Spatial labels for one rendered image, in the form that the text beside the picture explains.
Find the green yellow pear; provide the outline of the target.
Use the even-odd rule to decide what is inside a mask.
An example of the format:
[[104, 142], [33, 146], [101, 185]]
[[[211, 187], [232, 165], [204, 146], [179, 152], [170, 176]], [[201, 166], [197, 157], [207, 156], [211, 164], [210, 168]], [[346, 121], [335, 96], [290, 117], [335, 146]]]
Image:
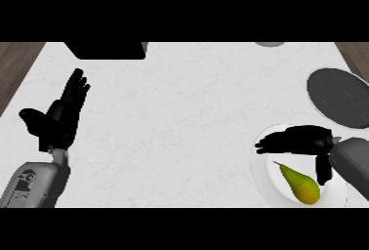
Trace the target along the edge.
[[304, 205], [315, 205], [322, 196], [315, 179], [281, 162], [273, 162], [273, 183], [281, 194]]

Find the white plate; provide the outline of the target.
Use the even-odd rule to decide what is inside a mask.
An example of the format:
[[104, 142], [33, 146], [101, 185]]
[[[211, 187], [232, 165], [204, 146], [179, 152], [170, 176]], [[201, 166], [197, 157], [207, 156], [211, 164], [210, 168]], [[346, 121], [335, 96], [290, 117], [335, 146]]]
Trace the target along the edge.
[[251, 151], [251, 169], [256, 185], [272, 207], [324, 208], [344, 207], [347, 184], [337, 171], [319, 184], [316, 157], [290, 153], [259, 154]]

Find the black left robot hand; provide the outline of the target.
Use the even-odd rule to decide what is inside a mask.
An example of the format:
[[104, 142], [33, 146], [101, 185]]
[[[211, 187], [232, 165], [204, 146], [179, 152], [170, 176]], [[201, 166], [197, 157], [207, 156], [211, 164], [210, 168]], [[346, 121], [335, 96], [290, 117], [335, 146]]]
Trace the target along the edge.
[[77, 68], [68, 79], [62, 96], [52, 103], [48, 112], [43, 113], [33, 108], [21, 110], [20, 116], [28, 132], [39, 137], [42, 152], [49, 152], [55, 148], [68, 149], [73, 145], [90, 87], [85, 71]]

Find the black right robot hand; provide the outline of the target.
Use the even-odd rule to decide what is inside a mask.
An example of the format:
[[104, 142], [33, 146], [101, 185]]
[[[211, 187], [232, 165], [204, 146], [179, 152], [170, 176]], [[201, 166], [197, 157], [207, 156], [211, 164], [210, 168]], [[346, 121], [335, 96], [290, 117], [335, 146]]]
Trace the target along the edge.
[[256, 143], [257, 153], [291, 153], [313, 155], [316, 157], [316, 174], [321, 186], [334, 177], [330, 162], [331, 150], [334, 148], [333, 130], [316, 126], [291, 126], [281, 132], [266, 135]]

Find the black appliance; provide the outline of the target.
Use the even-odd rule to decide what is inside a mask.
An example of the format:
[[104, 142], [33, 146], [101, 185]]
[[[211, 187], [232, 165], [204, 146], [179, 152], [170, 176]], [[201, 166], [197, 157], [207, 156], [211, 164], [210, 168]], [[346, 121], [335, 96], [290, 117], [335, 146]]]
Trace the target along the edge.
[[142, 60], [148, 42], [67, 42], [80, 60]]

